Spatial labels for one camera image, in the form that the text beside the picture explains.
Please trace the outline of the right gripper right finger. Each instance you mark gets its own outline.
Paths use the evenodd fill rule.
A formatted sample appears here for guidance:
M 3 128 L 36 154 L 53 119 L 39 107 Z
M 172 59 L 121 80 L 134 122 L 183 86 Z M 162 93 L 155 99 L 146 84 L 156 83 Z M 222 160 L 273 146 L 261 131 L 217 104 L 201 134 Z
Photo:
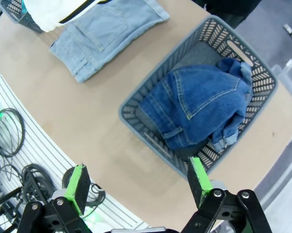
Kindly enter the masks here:
M 209 233 L 215 222 L 225 220 L 235 233 L 270 233 L 272 230 L 253 190 L 237 194 L 214 188 L 199 158 L 188 162 L 187 180 L 197 211 L 183 233 Z

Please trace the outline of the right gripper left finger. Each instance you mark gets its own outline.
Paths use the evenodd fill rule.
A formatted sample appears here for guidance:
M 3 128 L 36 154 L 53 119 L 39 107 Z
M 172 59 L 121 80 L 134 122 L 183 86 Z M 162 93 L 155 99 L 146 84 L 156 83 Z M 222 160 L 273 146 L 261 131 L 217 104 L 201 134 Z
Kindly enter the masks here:
M 84 214 L 90 177 L 84 164 L 74 168 L 66 189 L 55 192 L 47 204 L 32 201 L 26 204 L 18 233 L 90 233 L 81 216 Z

